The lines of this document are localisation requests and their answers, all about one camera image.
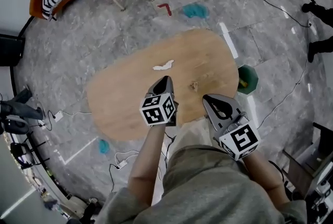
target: gray marble floor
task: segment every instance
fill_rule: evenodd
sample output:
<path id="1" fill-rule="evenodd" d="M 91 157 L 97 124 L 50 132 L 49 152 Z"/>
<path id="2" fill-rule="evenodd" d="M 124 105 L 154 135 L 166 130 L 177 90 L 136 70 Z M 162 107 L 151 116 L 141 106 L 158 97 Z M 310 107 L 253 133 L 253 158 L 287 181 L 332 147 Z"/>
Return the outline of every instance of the gray marble floor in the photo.
<path id="1" fill-rule="evenodd" d="M 75 0 L 56 22 L 34 20 L 26 33 L 24 58 L 15 68 L 19 89 L 29 84 L 34 93 L 32 104 L 39 102 L 53 113 L 89 112 L 85 86 L 97 71 L 159 39 L 193 28 L 207 28 L 227 39 L 229 46 L 234 45 L 239 66 L 248 64 L 256 69 L 256 91 L 247 97 L 237 94 L 236 99 L 260 127 L 261 150 L 267 158 L 284 165 L 281 150 L 289 147 L 295 152 L 306 147 L 314 133 L 313 121 L 333 128 L 332 90 L 326 86 L 321 56 L 306 64 L 308 42 L 327 39 L 333 30 L 311 14 L 301 12 L 301 5 L 309 0 L 267 1 L 283 7 L 304 25 L 310 19 L 316 34 L 262 0 L 119 1 L 126 11 L 119 11 L 111 0 Z M 195 2 L 208 8 L 206 20 L 184 16 L 182 7 Z M 317 2 L 333 7 L 333 0 Z M 165 8 L 157 7 L 162 3 L 170 5 L 171 17 Z M 293 93 L 272 112 L 294 87 Z M 53 123 L 52 131 L 39 127 L 34 131 L 38 141 L 47 140 L 42 152 L 50 157 L 47 164 L 59 182 L 81 198 L 94 196 L 101 201 L 112 187 L 108 169 L 114 163 L 114 154 L 139 150 L 143 143 L 143 139 L 107 139 L 97 130 L 91 115 L 82 114 L 64 116 Z M 99 153 L 100 139 L 109 142 L 109 153 Z M 133 161 L 130 159 L 120 171 L 112 170 L 115 190 L 125 186 Z M 164 173 L 162 158 L 160 167 Z M 157 190 L 160 195 L 160 182 Z"/>

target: blue cloth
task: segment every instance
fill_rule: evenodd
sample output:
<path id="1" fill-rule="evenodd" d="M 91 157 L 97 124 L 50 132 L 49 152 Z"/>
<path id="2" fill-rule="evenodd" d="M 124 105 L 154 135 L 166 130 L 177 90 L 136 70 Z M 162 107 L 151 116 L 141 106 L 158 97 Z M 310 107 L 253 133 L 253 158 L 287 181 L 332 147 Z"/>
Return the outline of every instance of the blue cloth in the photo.
<path id="1" fill-rule="evenodd" d="M 99 152 L 101 154 L 106 154 L 110 151 L 109 143 L 103 139 L 100 139 L 99 141 Z"/>
<path id="2" fill-rule="evenodd" d="M 183 7 L 183 13 L 188 17 L 192 18 L 198 16 L 201 19 L 206 19 L 208 17 L 208 10 L 203 5 L 193 3 L 188 4 Z"/>

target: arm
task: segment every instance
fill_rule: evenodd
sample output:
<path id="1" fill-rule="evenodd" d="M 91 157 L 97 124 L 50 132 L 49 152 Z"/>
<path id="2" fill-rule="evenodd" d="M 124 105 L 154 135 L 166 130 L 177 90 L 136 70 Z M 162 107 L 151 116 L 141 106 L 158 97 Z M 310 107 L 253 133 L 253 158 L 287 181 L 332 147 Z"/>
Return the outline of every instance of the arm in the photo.
<path id="1" fill-rule="evenodd" d="M 289 202 L 279 171 L 260 152 L 254 151 L 243 161 L 252 179 L 264 188 L 276 208 Z"/>
<path id="2" fill-rule="evenodd" d="M 141 202 L 151 205 L 158 164 L 164 139 L 165 124 L 150 128 L 144 145 L 131 170 L 127 188 Z"/>

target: black shoe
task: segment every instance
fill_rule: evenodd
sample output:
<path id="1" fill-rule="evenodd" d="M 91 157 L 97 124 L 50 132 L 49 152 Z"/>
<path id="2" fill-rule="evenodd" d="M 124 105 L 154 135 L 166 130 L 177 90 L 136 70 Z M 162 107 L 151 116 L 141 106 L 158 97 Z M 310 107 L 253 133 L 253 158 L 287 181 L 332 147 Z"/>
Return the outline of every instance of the black shoe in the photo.
<path id="1" fill-rule="evenodd" d="M 309 49 L 308 49 L 308 61 L 309 63 L 312 63 L 313 59 L 314 59 L 314 55 L 316 55 L 317 52 L 314 49 L 314 45 L 313 43 L 309 44 Z"/>
<path id="2" fill-rule="evenodd" d="M 314 5 L 314 3 L 308 3 L 308 4 L 303 4 L 302 6 L 302 12 L 309 12 L 311 10 L 311 7 Z"/>

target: red tape marker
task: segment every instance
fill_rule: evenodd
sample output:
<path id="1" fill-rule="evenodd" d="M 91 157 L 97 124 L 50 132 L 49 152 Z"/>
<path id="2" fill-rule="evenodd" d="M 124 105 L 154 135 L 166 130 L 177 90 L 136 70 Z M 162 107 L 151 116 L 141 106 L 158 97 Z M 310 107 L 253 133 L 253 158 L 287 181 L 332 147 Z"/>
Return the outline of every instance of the red tape marker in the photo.
<path id="1" fill-rule="evenodd" d="M 163 4 L 161 4 L 161 5 L 158 5 L 157 7 L 159 7 L 159 8 L 165 7 L 166 10 L 168 11 L 168 15 L 169 15 L 169 16 L 172 16 L 172 13 L 171 13 L 171 11 L 170 11 L 170 7 L 169 7 L 168 3 L 163 3 Z"/>

